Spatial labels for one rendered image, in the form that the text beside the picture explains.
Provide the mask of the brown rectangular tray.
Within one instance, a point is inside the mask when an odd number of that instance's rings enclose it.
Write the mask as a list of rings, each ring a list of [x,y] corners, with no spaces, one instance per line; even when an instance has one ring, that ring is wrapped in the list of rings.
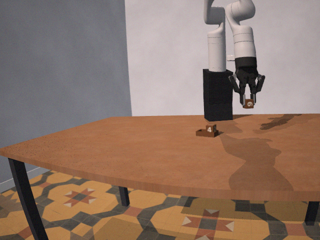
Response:
[[[216,137],[219,134],[219,130],[216,130],[215,132],[206,132],[206,129],[199,129],[196,132],[196,136],[202,136],[202,137]]]

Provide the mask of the brown digit cube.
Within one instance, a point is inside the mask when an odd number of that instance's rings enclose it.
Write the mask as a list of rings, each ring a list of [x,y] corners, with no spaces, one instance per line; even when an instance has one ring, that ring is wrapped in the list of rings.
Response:
[[[253,99],[245,99],[245,105],[243,105],[245,109],[253,109],[254,108],[254,100]]]
[[[217,130],[216,124],[206,125],[206,132],[215,132]]]

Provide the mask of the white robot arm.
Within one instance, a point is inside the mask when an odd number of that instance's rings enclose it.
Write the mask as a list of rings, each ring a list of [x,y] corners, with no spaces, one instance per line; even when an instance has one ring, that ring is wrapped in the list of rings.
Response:
[[[252,0],[238,0],[224,9],[212,6],[214,0],[204,0],[203,18],[207,25],[219,25],[207,33],[208,69],[211,72],[225,72],[226,61],[240,57],[257,57],[253,29],[240,25],[240,21],[254,17],[256,8]],[[212,6],[212,7],[211,7]],[[226,18],[233,33],[234,55],[226,57]]]

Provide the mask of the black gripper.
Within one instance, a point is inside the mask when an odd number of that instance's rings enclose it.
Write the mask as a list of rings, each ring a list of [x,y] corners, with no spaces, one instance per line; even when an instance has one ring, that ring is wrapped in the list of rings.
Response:
[[[256,93],[260,92],[265,80],[264,75],[257,71],[257,58],[252,56],[235,58],[235,73],[228,77],[234,92],[239,93],[240,103],[246,105],[245,88],[248,84],[250,88],[250,99],[253,99],[253,105],[256,103]],[[239,80],[239,87],[236,83],[236,77]],[[255,82],[257,78],[257,84]]]

